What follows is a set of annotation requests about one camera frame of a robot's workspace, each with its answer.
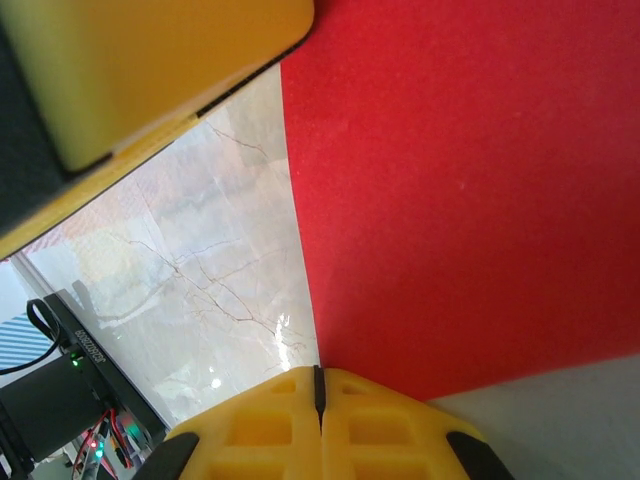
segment marble floor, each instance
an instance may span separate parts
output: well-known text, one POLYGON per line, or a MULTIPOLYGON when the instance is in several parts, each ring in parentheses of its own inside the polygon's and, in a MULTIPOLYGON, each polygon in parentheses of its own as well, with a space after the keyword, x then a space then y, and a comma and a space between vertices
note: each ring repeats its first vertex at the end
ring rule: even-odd
MULTIPOLYGON (((318 362, 284 138, 275 67, 14 259, 90 297, 78 315, 170 426, 318 362)), ((636 356, 436 403, 516 478, 640 478, 639 388, 636 356)))

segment red panel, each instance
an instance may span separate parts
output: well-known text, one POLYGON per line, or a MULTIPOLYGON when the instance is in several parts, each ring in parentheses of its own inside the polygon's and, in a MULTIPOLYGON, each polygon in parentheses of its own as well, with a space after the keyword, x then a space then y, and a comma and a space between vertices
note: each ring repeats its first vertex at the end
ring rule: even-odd
POLYGON ((640 2, 319 13, 282 69, 323 364, 428 398, 640 351, 640 2))

